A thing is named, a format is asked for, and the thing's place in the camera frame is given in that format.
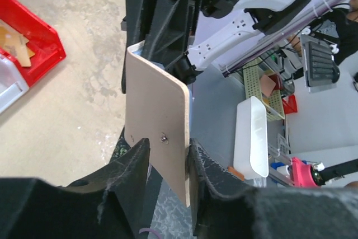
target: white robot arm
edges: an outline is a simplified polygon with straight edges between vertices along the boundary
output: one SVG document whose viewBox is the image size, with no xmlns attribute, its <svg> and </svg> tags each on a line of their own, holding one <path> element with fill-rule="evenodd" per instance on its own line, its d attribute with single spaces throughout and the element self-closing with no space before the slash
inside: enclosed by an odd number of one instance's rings
<svg viewBox="0 0 358 239">
<path fill-rule="evenodd" d="M 287 17 L 282 18 L 282 20 L 285 20 L 282 22 L 282 26 L 275 27 L 271 25 L 273 27 L 271 27 L 271 30 L 269 31 L 265 31 L 265 29 L 258 26 L 260 23 L 258 22 L 259 19 L 267 20 L 269 23 L 271 19 L 270 16 L 282 16 L 282 13 L 280 12 L 284 12 L 287 9 L 297 11 L 295 8 L 300 8 L 297 6 L 305 6 L 310 0 L 305 0 L 303 2 L 299 1 L 298 5 L 295 3 L 297 1 L 298 0 L 239 0 L 234 6 L 233 11 L 245 9 L 246 12 L 244 15 L 238 16 L 235 20 L 231 21 L 201 44 L 189 48 L 187 57 L 190 63 L 196 67 L 197 71 L 203 71 L 218 56 L 239 43 L 258 35 L 261 32 L 272 34 L 275 30 L 277 31 L 279 28 L 283 27 L 284 24 L 287 24 L 294 16 L 289 16 L 292 17 L 289 18 L 289 20 Z M 259 13 L 269 10 L 272 11 L 274 15 L 268 15 L 267 19 L 258 18 L 257 10 L 259 10 Z"/>
</svg>

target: red box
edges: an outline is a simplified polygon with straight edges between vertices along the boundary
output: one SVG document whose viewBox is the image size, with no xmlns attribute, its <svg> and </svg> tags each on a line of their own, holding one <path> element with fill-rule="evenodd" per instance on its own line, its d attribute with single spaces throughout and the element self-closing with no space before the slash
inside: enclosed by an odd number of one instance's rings
<svg viewBox="0 0 358 239">
<path fill-rule="evenodd" d="M 13 61 L 29 87 L 66 57 L 57 32 L 19 1 L 0 0 L 0 19 L 29 39 L 26 45 L 35 53 L 31 67 L 22 67 L 16 57 L 0 48 L 0 54 Z"/>
</svg>

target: yellow basket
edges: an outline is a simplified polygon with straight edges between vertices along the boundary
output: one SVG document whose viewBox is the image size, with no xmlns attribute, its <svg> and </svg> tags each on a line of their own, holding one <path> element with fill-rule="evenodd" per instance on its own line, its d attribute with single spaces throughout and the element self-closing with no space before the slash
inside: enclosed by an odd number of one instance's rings
<svg viewBox="0 0 358 239">
<path fill-rule="evenodd" d="M 284 120 L 285 111 L 282 105 L 281 92 L 280 90 L 273 91 L 271 96 L 268 98 L 270 105 L 266 104 L 262 99 L 261 87 L 260 87 L 260 75 L 258 73 L 259 67 L 256 65 L 261 59 L 255 59 L 244 66 L 244 84 L 246 98 L 251 96 L 257 97 L 266 107 L 267 120 Z"/>
</svg>

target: concrete floor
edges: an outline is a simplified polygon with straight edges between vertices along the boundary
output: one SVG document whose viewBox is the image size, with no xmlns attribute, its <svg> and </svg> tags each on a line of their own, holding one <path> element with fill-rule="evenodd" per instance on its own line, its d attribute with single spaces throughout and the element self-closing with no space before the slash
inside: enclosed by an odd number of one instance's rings
<svg viewBox="0 0 358 239">
<path fill-rule="evenodd" d="M 67 185 L 108 163 L 124 125 L 125 0 L 19 0 L 67 57 L 0 115 L 0 176 Z"/>
</svg>

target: purple cable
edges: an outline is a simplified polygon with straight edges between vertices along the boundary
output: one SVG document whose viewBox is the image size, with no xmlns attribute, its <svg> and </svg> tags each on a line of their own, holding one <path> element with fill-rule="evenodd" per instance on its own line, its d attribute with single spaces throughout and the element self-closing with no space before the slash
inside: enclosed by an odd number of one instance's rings
<svg viewBox="0 0 358 239">
<path fill-rule="evenodd" d="M 156 230 L 154 229 L 151 229 L 151 228 L 142 228 L 139 230 L 139 233 L 142 233 L 142 232 L 151 232 L 152 234 L 154 234 L 156 237 L 158 237 L 158 239 L 162 239 L 162 236 L 159 234 L 159 232 L 157 232 Z"/>
</svg>

